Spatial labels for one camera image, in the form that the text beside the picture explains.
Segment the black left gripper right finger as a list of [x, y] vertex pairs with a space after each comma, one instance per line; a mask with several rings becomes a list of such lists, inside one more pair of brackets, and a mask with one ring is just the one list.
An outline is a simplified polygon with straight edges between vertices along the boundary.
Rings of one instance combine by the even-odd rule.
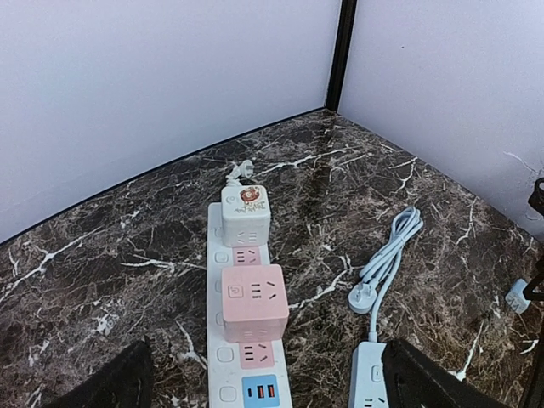
[[503, 404], [457, 380], [405, 339], [386, 343], [383, 376], [391, 407], [493, 408]]

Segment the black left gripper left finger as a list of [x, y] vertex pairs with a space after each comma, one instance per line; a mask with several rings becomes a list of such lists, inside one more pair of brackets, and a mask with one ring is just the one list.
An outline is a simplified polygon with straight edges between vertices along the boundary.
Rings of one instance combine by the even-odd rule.
[[127, 346], [88, 380], [47, 407], [151, 407], [154, 366], [150, 339]]

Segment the blue small power strip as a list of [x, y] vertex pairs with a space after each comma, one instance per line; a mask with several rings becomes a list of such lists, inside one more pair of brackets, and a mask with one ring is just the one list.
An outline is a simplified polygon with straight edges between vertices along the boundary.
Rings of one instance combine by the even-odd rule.
[[388, 408], [382, 356], [385, 343], [361, 342], [352, 354], [349, 408]]

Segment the white multicolour power strip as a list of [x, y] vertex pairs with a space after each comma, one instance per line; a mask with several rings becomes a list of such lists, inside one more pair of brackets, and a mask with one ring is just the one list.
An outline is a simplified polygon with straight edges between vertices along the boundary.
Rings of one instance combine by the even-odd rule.
[[211, 407], [290, 407], [281, 338], [289, 310], [267, 246], [227, 247], [222, 208], [207, 210], [207, 358]]

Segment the small blue cube adapter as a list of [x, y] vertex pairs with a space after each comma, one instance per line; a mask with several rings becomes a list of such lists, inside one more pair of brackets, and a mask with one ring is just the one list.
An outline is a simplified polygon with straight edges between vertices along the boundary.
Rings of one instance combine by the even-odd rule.
[[524, 296], [524, 289], [528, 286], [528, 282], [524, 279], [517, 279], [505, 296], [505, 301], [510, 309], [521, 315], [530, 306], [530, 300]]

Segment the large pink cube adapter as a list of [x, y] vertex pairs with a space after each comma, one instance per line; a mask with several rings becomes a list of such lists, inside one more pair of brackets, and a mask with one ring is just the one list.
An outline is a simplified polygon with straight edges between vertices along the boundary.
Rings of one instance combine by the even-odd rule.
[[222, 270], [224, 336], [230, 343], [280, 340], [289, 308], [278, 264], [232, 266]]

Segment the white cube socket adapter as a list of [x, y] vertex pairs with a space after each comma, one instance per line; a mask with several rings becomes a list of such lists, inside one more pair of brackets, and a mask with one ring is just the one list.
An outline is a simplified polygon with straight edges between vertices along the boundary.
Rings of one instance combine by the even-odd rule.
[[227, 247], [260, 247], [269, 240], [271, 208], [264, 186], [225, 186], [221, 191], [223, 243]]

